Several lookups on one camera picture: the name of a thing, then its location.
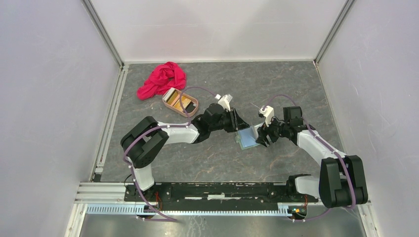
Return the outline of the green card holder wallet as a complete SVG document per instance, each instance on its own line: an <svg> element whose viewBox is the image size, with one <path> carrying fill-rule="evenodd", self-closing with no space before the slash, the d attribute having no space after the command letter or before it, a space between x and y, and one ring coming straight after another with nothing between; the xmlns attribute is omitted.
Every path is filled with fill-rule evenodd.
<svg viewBox="0 0 419 237"><path fill-rule="evenodd" d="M255 146L258 146L259 143L256 142L258 138L257 129L262 126L262 123L257 125L252 125L249 128L240 130L237 132L235 137L235 142L239 144L242 150L249 149Z"/></svg>

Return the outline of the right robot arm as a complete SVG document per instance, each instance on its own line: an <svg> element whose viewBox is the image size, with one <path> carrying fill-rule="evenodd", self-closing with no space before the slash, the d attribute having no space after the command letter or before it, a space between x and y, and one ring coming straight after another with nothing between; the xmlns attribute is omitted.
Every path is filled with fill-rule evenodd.
<svg viewBox="0 0 419 237"><path fill-rule="evenodd" d="M285 188L286 197L299 201L305 195L321 200L326 208L353 207L367 203L368 190L362 159L347 155L323 139L315 128L305 123L299 106L285 107L283 119L270 106L259 110L264 123L257 127L258 144L266 147L287 138L307 152L319 165L318 177L291 175Z"/></svg>

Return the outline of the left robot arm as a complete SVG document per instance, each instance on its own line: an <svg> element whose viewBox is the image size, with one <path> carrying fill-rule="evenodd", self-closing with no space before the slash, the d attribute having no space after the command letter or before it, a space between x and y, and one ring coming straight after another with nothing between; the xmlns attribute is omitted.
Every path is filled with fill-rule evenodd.
<svg viewBox="0 0 419 237"><path fill-rule="evenodd" d="M198 144L209 138L214 131L227 133L249 128L235 108L225 109L220 104L212 103L191 123L163 123L152 116L141 120L120 141L124 151L124 162L133 176L136 194L143 201L150 201L155 196L155 180L151 164L163 146L176 143Z"/></svg>

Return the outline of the pink oval card tray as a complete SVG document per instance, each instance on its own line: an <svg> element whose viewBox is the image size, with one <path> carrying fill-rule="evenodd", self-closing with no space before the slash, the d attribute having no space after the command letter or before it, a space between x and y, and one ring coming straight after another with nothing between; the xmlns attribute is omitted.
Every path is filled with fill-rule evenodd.
<svg viewBox="0 0 419 237"><path fill-rule="evenodd" d="M186 114L188 114L190 117L193 116L198 111L199 103L198 103L198 100L196 98L194 98L194 97L192 97L192 96L190 96L186 93L183 93L183 94L185 94L185 96L188 96L192 100L192 102L189 104L189 106L186 109L183 109L183 111L178 111L172 106L172 104L175 100L175 97L177 95L180 95L180 94L181 94L181 91L177 89L177 92L175 92L172 95L172 97L170 98L170 100L167 103L163 101L164 105L166 107L168 107L169 109L175 111L176 113L178 113L178 114L180 114L184 117L187 117Z"/></svg>

